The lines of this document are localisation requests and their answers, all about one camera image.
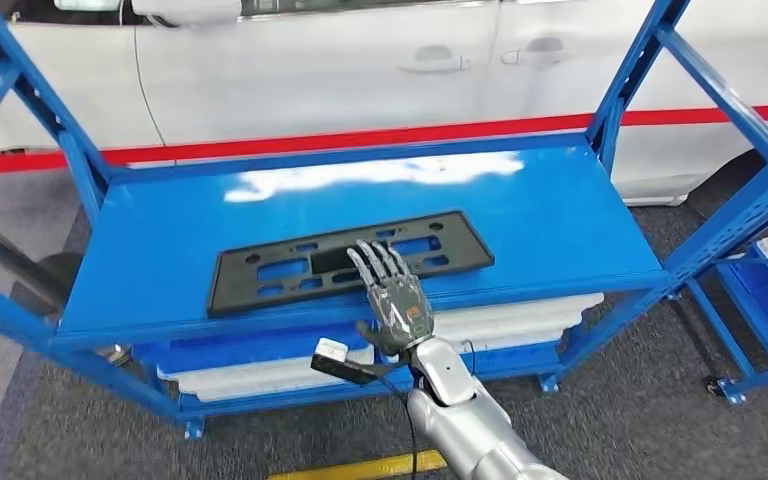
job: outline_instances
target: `shelf foot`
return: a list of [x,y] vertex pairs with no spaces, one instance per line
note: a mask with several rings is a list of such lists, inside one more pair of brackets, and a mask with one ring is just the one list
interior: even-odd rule
[[735,383],[728,378],[718,378],[715,376],[705,377],[705,389],[708,393],[717,397],[723,397],[731,405],[740,405],[746,402],[746,395],[740,391]]
[[204,418],[187,420],[184,427],[184,438],[191,442],[198,440],[204,435]]
[[545,394],[553,394],[561,391],[558,377],[554,373],[541,373],[537,375],[537,381],[540,382],[540,390]]

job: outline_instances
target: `white car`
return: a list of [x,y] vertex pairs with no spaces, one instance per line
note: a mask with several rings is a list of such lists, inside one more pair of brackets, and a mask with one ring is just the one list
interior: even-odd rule
[[[132,0],[128,17],[133,8],[152,21],[120,25],[109,22],[117,0],[59,2],[112,10],[113,25],[20,18],[12,31],[100,147],[465,123],[476,125],[459,131],[580,128],[577,114],[596,109],[651,6]],[[678,30],[768,118],[768,1],[692,2]],[[549,118],[486,123],[534,117]],[[613,181],[633,205],[678,204],[751,148],[667,52],[625,123]],[[0,151],[50,146],[8,97]]]

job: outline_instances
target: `robotic arm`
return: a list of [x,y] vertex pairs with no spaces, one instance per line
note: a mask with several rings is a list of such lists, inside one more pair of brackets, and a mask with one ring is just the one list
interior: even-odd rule
[[[431,307],[399,253],[362,241],[347,253],[366,285],[378,324],[372,331],[359,323],[360,333],[409,366],[415,386],[408,394],[408,413],[455,475],[463,480],[566,480],[528,450],[511,418],[470,374],[452,344],[433,335]],[[383,372],[381,366],[344,360],[329,365],[322,358],[315,354],[311,366],[356,383]],[[343,367],[357,374],[341,374]]]

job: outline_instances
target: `blue shelving unit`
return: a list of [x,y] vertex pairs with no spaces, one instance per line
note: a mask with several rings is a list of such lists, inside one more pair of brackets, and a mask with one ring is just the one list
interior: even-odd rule
[[[768,258],[753,243],[743,255],[719,261],[711,271],[768,354]],[[743,403],[745,392],[768,385],[768,370],[763,374],[756,372],[699,284],[693,280],[688,287],[743,375],[740,381],[717,379],[719,393],[726,396],[729,403]]]
[[[620,119],[666,47],[768,160],[768,128],[673,30],[688,1],[658,0],[584,132],[246,158],[130,171],[111,168],[0,18],[0,101],[11,89],[58,140],[93,229],[57,328],[0,295],[0,333],[202,434],[209,415],[383,392],[337,385],[200,402],[172,398],[141,345],[141,381],[92,353],[110,343],[179,345],[235,336],[282,358],[287,339],[351,336],[370,318],[360,293],[205,318],[219,251],[416,217],[465,212],[496,257],[492,267],[425,280],[436,310],[606,291],[626,297],[569,345],[476,353],[482,378],[537,374],[544,391],[645,312],[768,222],[768,166],[661,264],[610,182]],[[394,373],[407,386],[405,372]]]

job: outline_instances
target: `red stripe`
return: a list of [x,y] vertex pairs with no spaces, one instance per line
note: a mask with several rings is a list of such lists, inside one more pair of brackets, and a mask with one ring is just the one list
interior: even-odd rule
[[[768,105],[755,107],[768,120]],[[111,165],[155,162],[164,160],[193,160],[200,158],[241,157],[288,152],[371,147],[403,143],[421,143],[461,138],[551,132],[585,128],[592,114],[581,113],[555,117],[524,118],[482,123],[462,123],[433,127],[394,128],[325,135],[305,135],[234,142],[198,143],[187,145],[116,148],[102,150]],[[717,108],[686,108],[672,110],[638,110],[623,115],[623,126],[692,125],[725,123],[728,118]],[[12,154],[0,156],[0,173],[63,168],[66,161],[60,152]]]

